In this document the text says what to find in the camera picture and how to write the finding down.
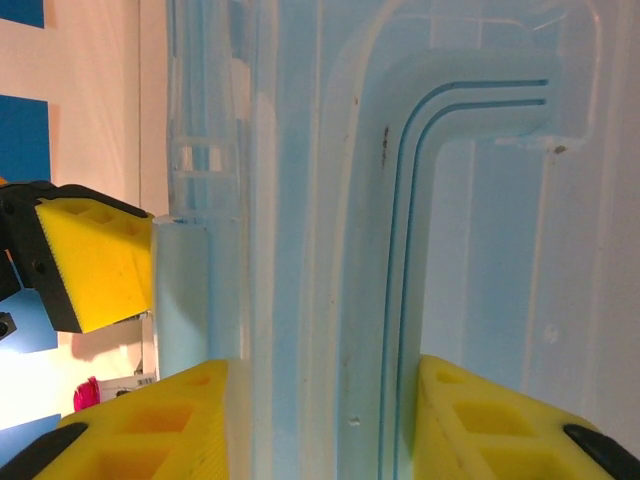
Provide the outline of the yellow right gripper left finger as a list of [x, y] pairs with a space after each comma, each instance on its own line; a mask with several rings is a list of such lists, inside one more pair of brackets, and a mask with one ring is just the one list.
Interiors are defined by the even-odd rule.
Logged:
[[0, 467], [0, 480], [230, 480], [228, 365], [209, 360], [78, 411]]

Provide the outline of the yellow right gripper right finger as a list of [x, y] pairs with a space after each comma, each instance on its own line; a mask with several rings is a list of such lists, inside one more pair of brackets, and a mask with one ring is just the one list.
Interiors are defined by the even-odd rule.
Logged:
[[424, 355], [413, 480], [640, 480], [640, 459], [579, 416]]

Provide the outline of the blue tool box clear lid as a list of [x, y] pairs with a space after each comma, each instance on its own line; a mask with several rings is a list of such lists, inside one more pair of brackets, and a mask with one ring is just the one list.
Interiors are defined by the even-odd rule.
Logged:
[[228, 367], [233, 480], [513, 436], [421, 360], [640, 459], [640, 0], [164, 0], [159, 374]]

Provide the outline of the pink plastic cup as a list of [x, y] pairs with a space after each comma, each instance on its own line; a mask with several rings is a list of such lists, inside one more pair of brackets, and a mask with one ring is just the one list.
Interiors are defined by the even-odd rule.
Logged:
[[110, 380], [90, 377], [80, 384], [73, 395], [74, 411], [78, 412], [118, 398], [156, 382], [154, 374], [136, 374]]

